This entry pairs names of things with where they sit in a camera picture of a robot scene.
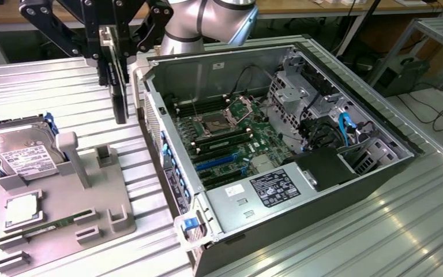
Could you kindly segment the blue expansion slot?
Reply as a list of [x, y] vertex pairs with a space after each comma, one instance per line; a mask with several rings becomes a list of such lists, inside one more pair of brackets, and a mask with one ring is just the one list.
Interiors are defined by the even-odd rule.
[[226, 156], [223, 158], [219, 158], [219, 159], [215, 159], [215, 160], [212, 160], [210, 162], [199, 164], [199, 165], [196, 165], [195, 170], [196, 171], [207, 170], [207, 169], [210, 169], [210, 168], [212, 168], [215, 166], [220, 166], [223, 164], [231, 163], [231, 162], [234, 162], [238, 159], [238, 156], [239, 156], [239, 154], [234, 153], [234, 154], [231, 154], [231, 155], [228, 155], [228, 156]]

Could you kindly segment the black box on floor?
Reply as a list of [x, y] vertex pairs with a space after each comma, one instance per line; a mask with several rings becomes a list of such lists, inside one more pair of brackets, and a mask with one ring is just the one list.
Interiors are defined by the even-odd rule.
[[427, 60], [399, 55], [387, 63], [387, 68], [374, 88], [384, 98], [404, 94], [411, 91], [419, 78], [429, 70]]

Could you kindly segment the grey metal frame shelf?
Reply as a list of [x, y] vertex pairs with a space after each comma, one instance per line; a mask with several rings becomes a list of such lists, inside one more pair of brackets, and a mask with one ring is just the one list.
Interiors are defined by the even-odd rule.
[[387, 65], [388, 62], [398, 56], [400, 49], [404, 47], [407, 37], [415, 32], [420, 32], [424, 39], [433, 39], [443, 46], [443, 17], [441, 18], [418, 18], [406, 27], [406, 31], [400, 35], [396, 43], [394, 44], [383, 64]]

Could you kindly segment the metal socket cover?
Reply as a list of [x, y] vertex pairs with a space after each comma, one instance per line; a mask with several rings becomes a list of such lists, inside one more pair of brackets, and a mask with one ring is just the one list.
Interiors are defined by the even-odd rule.
[[251, 101], [246, 96], [239, 96], [223, 110], [223, 115], [232, 125], [238, 125], [252, 112]]

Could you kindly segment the grey parts rack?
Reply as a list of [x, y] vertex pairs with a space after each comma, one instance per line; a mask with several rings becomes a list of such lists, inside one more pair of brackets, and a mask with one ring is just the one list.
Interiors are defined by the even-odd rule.
[[[0, 273], [5, 276], [21, 274], [136, 230], [116, 149], [103, 144], [81, 155], [77, 146], [73, 132], [59, 134], [57, 149], [68, 161], [57, 165], [57, 173], [31, 181], [17, 175], [0, 177], [0, 238], [93, 210], [75, 220], [76, 224], [0, 242]], [[33, 219], [9, 224], [7, 202], [25, 195], [37, 196], [39, 213]]]

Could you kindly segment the hard disk with blue bracket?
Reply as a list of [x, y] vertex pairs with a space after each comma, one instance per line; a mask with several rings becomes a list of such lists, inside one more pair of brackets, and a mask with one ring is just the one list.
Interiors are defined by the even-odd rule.
[[67, 162], [57, 149], [59, 130], [51, 113], [0, 121], [0, 173], [25, 181], [57, 173]]

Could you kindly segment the metal disk bay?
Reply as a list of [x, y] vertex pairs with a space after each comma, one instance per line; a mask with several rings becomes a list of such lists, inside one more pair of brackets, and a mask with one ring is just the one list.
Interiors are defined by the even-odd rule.
[[271, 82], [267, 117], [288, 148], [299, 152], [307, 139], [300, 135], [300, 122], [330, 115], [343, 94], [332, 87], [334, 93], [323, 95], [316, 80], [304, 74], [276, 72]]

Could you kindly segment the wooden desk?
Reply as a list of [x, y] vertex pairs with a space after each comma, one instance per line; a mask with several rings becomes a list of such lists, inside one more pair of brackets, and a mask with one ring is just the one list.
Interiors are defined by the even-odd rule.
[[[443, 16], [443, 0], [435, 5], [404, 6], [396, 0], [380, 0], [374, 14], [439, 13]], [[346, 6], [342, 3], [315, 3], [311, 0], [256, 0], [260, 19], [334, 17], [346, 15], [363, 16], [374, 0], [363, 4]], [[19, 11], [19, 0], [5, 0], [0, 5], [0, 32], [35, 31], [36, 27], [27, 21]], [[0, 48], [0, 65], [8, 58]]]

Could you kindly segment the silver CPU chip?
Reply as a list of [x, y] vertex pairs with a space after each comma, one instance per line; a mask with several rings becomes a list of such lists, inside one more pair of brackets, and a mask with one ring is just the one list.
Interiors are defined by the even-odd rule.
[[37, 196], [25, 195], [7, 202], [7, 222], [17, 224], [33, 219], [37, 211]]

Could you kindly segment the installed RAM stick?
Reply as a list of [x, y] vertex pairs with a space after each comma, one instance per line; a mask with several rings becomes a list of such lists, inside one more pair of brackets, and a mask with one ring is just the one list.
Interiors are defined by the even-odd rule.
[[252, 132], [236, 131], [234, 133], [223, 134], [220, 136], [195, 142], [193, 149], [197, 154], [204, 154], [224, 148], [230, 148], [242, 143], [247, 143], [251, 141], [252, 137]]

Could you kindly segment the grey power supply unit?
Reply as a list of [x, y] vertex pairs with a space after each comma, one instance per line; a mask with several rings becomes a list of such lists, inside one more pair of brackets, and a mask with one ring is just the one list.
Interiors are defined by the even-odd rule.
[[316, 199], [316, 178], [295, 162], [207, 192], [223, 233], [236, 233]]

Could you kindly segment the black expansion slot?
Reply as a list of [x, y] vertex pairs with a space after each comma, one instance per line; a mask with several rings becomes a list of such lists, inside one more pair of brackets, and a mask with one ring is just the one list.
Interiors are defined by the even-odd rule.
[[223, 186], [239, 179], [243, 179], [246, 176], [247, 176], [247, 167], [242, 167], [228, 173], [218, 175], [214, 178], [208, 178], [207, 180], [203, 181], [203, 185], [210, 188]]

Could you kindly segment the CPU socket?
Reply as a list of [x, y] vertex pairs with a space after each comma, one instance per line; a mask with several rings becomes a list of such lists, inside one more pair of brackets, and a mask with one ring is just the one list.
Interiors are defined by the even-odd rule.
[[228, 120], [222, 113], [199, 116], [193, 123], [201, 136], [211, 136], [222, 130], [230, 129]]

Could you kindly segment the blue case latch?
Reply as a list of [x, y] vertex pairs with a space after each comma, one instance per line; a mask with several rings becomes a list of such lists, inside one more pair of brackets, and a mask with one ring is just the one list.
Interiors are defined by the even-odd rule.
[[183, 219], [181, 221], [181, 229], [184, 232], [196, 229], [199, 227], [199, 220], [196, 217], [188, 218], [188, 219]]

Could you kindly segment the black RAM slots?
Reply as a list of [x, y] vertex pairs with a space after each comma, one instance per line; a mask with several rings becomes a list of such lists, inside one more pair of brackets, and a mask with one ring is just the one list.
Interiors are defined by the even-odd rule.
[[[224, 98], [219, 98], [214, 100], [196, 101], [195, 105], [196, 105], [197, 114], [201, 115], [204, 113], [219, 111], [227, 108], [228, 102], [226, 101]], [[193, 116], [195, 112], [192, 108], [192, 103], [177, 105], [173, 109], [173, 114], [180, 118]]]

